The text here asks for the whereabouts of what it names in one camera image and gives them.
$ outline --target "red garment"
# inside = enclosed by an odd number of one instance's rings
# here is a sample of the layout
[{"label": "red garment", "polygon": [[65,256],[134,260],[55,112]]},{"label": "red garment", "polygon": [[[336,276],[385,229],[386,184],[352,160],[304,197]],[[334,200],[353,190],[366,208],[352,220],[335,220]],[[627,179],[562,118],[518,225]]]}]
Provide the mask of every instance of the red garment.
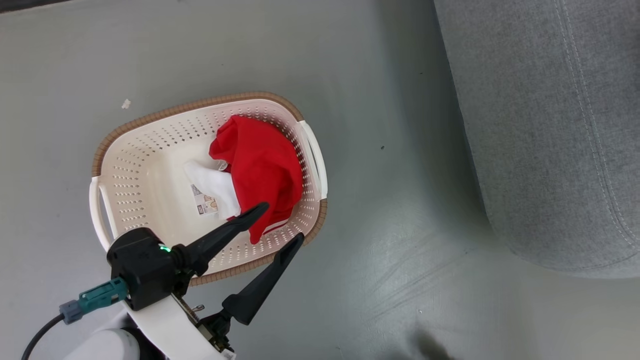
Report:
[{"label": "red garment", "polygon": [[256,244],[265,228],[287,220],[302,198],[302,168],[293,144],[273,125],[239,115],[218,129],[209,155],[225,160],[240,209],[269,203],[267,212],[249,229]]}]

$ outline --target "white plastic basket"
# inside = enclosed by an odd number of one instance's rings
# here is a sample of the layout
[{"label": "white plastic basket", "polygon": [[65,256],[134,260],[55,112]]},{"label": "white plastic basket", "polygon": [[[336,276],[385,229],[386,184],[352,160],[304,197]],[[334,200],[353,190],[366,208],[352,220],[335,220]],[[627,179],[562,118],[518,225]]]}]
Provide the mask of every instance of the white plastic basket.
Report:
[{"label": "white plastic basket", "polygon": [[[303,171],[303,195],[287,224],[252,245],[248,233],[234,239],[209,264],[203,284],[271,262],[297,233],[313,240],[326,216],[327,179],[320,147],[300,112],[284,98],[266,92],[217,97],[175,106],[120,126],[96,152],[89,203],[93,226],[105,250],[124,232],[149,227],[168,246],[187,244],[224,223],[201,216],[182,165],[213,163],[209,145],[231,115],[274,124],[293,143]],[[109,235],[100,211],[104,203]]]}]

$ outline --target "brown woven rim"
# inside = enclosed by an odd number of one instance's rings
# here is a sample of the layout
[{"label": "brown woven rim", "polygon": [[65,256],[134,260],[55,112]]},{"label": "brown woven rim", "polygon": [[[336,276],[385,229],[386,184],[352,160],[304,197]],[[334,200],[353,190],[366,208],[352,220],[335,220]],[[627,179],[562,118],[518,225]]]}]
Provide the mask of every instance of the brown woven rim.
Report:
[{"label": "brown woven rim", "polygon": [[[184,113],[186,111],[200,109],[200,108],[204,108],[212,105],[224,104],[226,102],[252,100],[252,99],[266,99],[266,100],[277,102],[278,104],[284,106],[285,109],[289,110],[289,112],[293,114],[293,116],[296,118],[297,121],[304,120],[300,111],[293,104],[291,104],[287,99],[283,98],[282,96],[272,94],[270,92],[244,92],[236,95],[210,97],[208,99],[189,102],[187,104],[174,106],[172,108],[168,108],[163,111],[159,111],[157,113],[153,113],[153,114],[138,118],[136,120],[133,120],[132,122],[128,122],[122,126],[118,126],[114,131],[110,132],[104,138],[104,140],[100,143],[100,145],[98,146],[98,149],[95,152],[95,155],[93,156],[92,176],[100,176],[100,174],[102,173],[102,162],[104,161],[104,155],[107,153],[109,146],[111,146],[111,144],[117,138],[122,136],[122,134],[128,131],[137,129],[143,125],[149,124],[150,122],[158,121],[172,115]],[[326,206],[327,206],[326,199],[320,200],[320,212],[318,214],[318,219],[316,220],[316,223],[314,224],[311,231],[305,236],[305,242],[303,246],[313,241],[313,239],[316,237],[316,235],[320,231],[320,228],[322,228],[322,225],[324,224],[324,220],[326,218]],[[274,256],[275,256],[275,253],[267,256],[263,256],[260,259],[253,260],[246,264],[238,265],[227,270],[205,275],[203,277],[194,278],[191,280],[191,283],[189,285],[197,286],[197,285],[207,284],[208,282],[222,280],[226,277],[237,275],[245,271],[253,270],[259,266],[271,263],[273,261]]]}]

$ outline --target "white cloth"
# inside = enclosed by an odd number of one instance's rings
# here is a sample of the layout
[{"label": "white cloth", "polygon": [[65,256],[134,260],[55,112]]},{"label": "white cloth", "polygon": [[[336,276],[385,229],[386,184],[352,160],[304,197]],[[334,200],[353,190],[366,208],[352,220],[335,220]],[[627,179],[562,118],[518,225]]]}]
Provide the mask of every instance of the white cloth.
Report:
[{"label": "white cloth", "polygon": [[240,215],[240,203],[236,196],[236,189],[231,174],[205,168],[193,160],[183,165],[187,177],[205,195],[216,199],[220,218],[230,218]]}]

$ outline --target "gray fabric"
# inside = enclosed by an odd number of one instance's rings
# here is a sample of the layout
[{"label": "gray fabric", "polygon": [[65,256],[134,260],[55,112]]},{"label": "gray fabric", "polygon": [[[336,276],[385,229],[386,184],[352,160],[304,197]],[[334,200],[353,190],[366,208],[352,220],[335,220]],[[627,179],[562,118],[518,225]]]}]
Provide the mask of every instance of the gray fabric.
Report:
[{"label": "gray fabric", "polygon": [[436,0],[487,215],[521,258],[640,276],[637,0]]}]

